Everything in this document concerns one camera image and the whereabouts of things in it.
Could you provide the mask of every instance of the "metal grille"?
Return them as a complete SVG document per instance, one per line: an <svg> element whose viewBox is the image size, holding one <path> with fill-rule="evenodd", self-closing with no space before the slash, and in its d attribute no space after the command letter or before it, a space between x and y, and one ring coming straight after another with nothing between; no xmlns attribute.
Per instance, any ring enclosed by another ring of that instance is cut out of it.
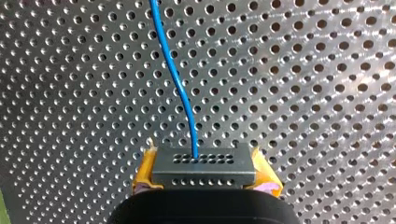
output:
<svg viewBox="0 0 396 224"><path fill-rule="evenodd" d="M146 139L188 123L143 0L0 6L14 223L105 223ZM259 146L303 223L396 222L392 0L162 0L202 147Z"/></svg>

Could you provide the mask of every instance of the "blue wire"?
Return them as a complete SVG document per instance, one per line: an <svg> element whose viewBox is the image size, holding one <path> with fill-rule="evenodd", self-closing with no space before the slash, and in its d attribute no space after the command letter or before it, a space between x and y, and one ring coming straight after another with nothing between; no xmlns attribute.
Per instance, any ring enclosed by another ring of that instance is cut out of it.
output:
<svg viewBox="0 0 396 224"><path fill-rule="evenodd" d="M160 15L159 7L157 5L157 0L149 0L149 3L151 4L151 14L152 14L152 19L154 21L155 30L157 31L157 36L160 41L161 48L163 50L163 57L166 60L166 64L168 64L169 71L171 73L172 79L174 80L174 83L177 88L177 92L180 95L181 102L183 103L184 110L186 111L186 115L189 120L192 156L194 158L198 158L197 133L195 131L195 120L190 106L189 97L187 96L187 93L184 91L180 77L178 76L175 63L171 58L171 52L169 50L165 33L163 31L163 25L161 24L161 15Z"/></svg>

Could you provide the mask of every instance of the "black object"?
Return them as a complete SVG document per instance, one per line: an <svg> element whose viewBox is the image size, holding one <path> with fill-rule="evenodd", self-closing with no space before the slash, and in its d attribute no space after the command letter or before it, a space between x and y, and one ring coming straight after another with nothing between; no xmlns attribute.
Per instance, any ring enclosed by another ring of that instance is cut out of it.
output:
<svg viewBox="0 0 396 224"><path fill-rule="evenodd" d="M112 213L108 224L298 224L290 205L248 189L151 190Z"/></svg>
<svg viewBox="0 0 396 224"><path fill-rule="evenodd" d="M199 151L194 159L190 148L159 147L152 182L165 189L241 189L254 184L256 171L248 144Z"/></svg>

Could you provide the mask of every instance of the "green edge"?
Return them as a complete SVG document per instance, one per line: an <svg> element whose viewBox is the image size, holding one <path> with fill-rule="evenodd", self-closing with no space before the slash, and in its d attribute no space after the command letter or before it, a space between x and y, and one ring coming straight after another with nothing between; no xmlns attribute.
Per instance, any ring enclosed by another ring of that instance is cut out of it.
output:
<svg viewBox="0 0 396 224"><path fill-rule="evenodd" d="M4 203L3 193L0 190L0 224L11 224L9 221L6 204Z"/></svg>

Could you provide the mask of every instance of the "black rubber casing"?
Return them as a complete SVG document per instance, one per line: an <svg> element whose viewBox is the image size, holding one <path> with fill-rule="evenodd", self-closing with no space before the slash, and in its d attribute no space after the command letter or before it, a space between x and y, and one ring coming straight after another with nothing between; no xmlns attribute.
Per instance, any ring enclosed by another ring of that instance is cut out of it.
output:
<svg viewBox="0 0 396 224"><path fill-rule="evenodd" d="M108 224L298 224L287 203L256 190L152 190L120 204Z"/></svg>

